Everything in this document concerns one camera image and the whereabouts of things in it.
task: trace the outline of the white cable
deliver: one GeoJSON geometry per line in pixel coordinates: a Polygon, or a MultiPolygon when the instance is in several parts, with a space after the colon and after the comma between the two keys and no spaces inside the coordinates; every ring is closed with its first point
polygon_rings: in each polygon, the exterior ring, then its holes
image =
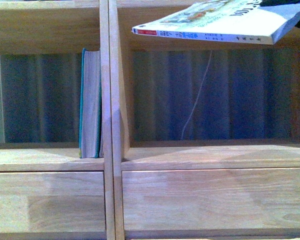
{"type": "Polygon", "coordinates": [[[196,96],[196,100],[195,100],[194,105],[193,105],[192,111],[191,111],[191,113],[190,113],[187,121],[185,122],[185,125],[183,126],[182,134],[181,134],[181,139],[180,140],[184,139],[184,134],[185,134],[186,127],[187,127],[188,123],[190,122],[190,119],[191,119],[192,115],[194,114],[195,108],[196,108],[198,100],[199,100],[200,93],[202,91],[202,87],[203,87],[204,82],[206,80],[206,76],[207,76],[207,72],[208,72],[208,69],[209,69],[209,66],[210,66],[211,58],[212,58],[212,50],[210,51],[208,64],[206,65],[206,69],[205,69],[205,72],[204,72],[204,75],[203,75],[203,78],[202,78],[202,82],[201,82],[198,94],[196,96]]]}

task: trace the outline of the book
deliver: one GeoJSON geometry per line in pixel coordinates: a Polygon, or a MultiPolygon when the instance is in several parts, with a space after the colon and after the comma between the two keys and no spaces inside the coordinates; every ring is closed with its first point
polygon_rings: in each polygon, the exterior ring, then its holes
{"type": "Polygon", "coordinates": [[[273,45],[300,21],[300,2],[260,6],[262,0],[207,0],[132,28],[137,35],[273,45]]]}
{"type": "Polygon", "coordinates": [[[79,150],[80,158],[102,157],[100,51],[82,51],[79,150]]]}

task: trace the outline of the paperback book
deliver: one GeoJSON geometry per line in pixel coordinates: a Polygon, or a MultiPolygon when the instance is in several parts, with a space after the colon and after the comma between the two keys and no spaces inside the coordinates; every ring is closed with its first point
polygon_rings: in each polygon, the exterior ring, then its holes
{"type": "Polygon", "coordinates": [[[260,6],[262,0],[207,0],[137,25],[137,35],[273,45],[300,21],[300,2],[260,6]]]}

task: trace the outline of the wood grain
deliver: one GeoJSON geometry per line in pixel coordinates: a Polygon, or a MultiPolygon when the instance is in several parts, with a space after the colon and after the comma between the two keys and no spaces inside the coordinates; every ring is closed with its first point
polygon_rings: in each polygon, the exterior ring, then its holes
{"type": "Polygon", "coordinates": [[[100,53],[102,80],[102,131],[104,153],[104,197],[106,238],[116,239],[114,165],[112,151],[111,82],[110,82],[110,43],[109,43],[109,2],[100,1],[100,53]]]}
{"type": "Polygon", "coordinates": [[[0,55],[100,47],[99,1],[0,2],[0,55]]]}
{"type": "Polygon", "coordinates": [[[80,159],[78,148],[0,149],[0,172],[103,170],[103,158],[80,159]]]}
{"type": "Polygon", "coordinates": [[[123,171],[300,167],[300,144],[131,148],[123,171]]]}
{"type": "Polygon", "coordinates": [[[298,237],[300,231],[300,168],[124,171],[122,176],[127,238],[143,231],[145,238],[151,231],[184,231],[185,238],[225,239],[262,233],[298,237]]]}
{"type": "Polygon", "coordinates": [[[120,108],[123,123],[123,149],[125,154],[131,147],[134,140],[135,110],[134,110],[134,77],[133,77],[133,52],[130,48],[128,36],[122,31],[123,22],[119,23],[120,48],[122,62],[122,77],[120,79],[120,108]]]}
{"type": "Polygon", "coordinates": [[[0,173],[0,234],[105,232],[102,172],[0,173]]]}
{"type": "Polygon", "coordinates": [[[116,0],[109,0],[109,29],[115,238],[124,240],[121,161],[130,144],[127,141],[128,118],[124,89],[127,74],[123,64],[123,54],[127,49],[122,46],[124,39],[121,35],[116,0]]]}

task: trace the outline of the wooden drawer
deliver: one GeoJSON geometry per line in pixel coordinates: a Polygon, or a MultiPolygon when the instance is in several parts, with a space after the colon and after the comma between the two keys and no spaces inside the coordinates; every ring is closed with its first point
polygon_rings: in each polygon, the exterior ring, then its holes
{"type": "Polygon", "coordinates": [[[300,236],[300,168],[122,175],[128,238],[300,236]]]}
{"type": "Polygon", "coordinates": [[[0,239],[105,239],[104,174],[0,173],[0,239]]]}

